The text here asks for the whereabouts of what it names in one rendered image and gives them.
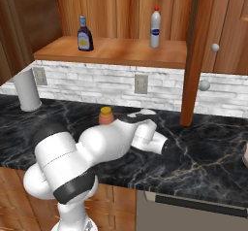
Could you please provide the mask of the wooden base cabinets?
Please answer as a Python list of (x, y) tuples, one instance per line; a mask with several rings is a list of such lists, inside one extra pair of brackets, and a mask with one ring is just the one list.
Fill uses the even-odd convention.
[[(23, 188), (24, 171), (0, 167), (0, 231), (50, 231), (59, 220), (56, 200), (40, 200)], [(85, 201), (99, 231), (136, 231), (137, 192), (100, 183)]]

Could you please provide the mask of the grey dishwasher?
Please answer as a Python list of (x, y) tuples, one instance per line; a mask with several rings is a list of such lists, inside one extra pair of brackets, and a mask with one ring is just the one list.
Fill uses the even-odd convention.
[(136, 231), (248, 231), (248, 219), (149, 202), (138, 190)]

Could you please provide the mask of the grey wall outlet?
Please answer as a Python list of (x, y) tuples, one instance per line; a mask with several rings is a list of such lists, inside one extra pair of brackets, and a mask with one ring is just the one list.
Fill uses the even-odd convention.
[(146, 94), (148, 88), (147, 75), (135, 75), (135, 93)]
[(37, 85), (47, 85), (47, 76), (43, 67), (34, 67), (33, 72)]

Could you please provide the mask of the white bottle red cap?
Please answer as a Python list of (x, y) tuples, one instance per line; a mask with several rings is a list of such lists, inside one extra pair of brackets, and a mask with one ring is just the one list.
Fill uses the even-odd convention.
[(151, 48), (159, 47), (160, 27), (161, 27), (161, 16), (159, 14), (159, 8), (155, 7), (150, 21), (149, 46)]

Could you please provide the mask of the red ketchup bottle yellow cap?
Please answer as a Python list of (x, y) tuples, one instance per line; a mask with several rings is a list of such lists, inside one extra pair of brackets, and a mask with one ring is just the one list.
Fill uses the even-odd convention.
[(114, 116), (111, 107), (103, 107), (99, 115), (99, 123), (102, 125), (111, 124), (114, 122)]

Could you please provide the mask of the closed wooden cabinet door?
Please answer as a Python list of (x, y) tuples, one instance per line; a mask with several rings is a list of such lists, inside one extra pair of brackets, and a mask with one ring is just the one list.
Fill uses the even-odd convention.
[(201, 70), (248, 75), (248, 0), (213, 0)]

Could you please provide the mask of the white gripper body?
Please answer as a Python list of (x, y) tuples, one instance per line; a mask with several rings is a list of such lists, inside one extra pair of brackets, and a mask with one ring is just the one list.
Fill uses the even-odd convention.
[(139, 112), (128, 114), (127, 119), (130, 122), (139, 122), (152, 120), (153, 122), (157, 121), (157, 114), (154, 111), (148, 109), (142, 109)]

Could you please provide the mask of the open wooden cabinet door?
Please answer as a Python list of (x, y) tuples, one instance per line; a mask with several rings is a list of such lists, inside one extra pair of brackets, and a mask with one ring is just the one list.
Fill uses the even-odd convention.
[(180, 124), (190, 126), (201, 72), (212, 72), (216, 51), (224, 27), (229, 0), (192, 0), (188, 34), (186, 38), (187, 58), (184, 72)]

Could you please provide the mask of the open wooden wall cabinet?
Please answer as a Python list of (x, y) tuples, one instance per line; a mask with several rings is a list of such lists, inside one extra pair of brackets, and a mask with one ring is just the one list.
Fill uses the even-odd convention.
[[(192, 0), (53, 0), (59, 36), (39, 46), (40, 60), (183, 68)], [(159, 47), (149, 46), (154, 8), (161, 16)], [(85, 16), (94, 49), (78, 49), (79, 17)]]

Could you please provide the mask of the dark sauce bottle yellow label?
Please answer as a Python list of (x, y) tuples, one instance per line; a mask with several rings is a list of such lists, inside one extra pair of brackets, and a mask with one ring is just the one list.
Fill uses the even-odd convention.
[(92, 51), (94, 49), (93, 38), (87, 28), (85, 16), (79, 17), (79, 30), (77, 32), (77, 47), (82, 51)]

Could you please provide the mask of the dark open cabinet door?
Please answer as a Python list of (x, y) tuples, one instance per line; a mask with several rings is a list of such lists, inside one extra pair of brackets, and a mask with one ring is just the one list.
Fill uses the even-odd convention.
[(0, 0), (0, 85), (34, 61), (19, 0)]

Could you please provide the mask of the grey paper towel roll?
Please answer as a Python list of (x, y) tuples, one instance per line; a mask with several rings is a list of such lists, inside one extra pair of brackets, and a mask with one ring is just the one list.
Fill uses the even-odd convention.
[(33, 70), (19, 72), (13, 77), (15, 90), (20, 103), (20, 108), (24, 112), (33, 112), (42, 105)]

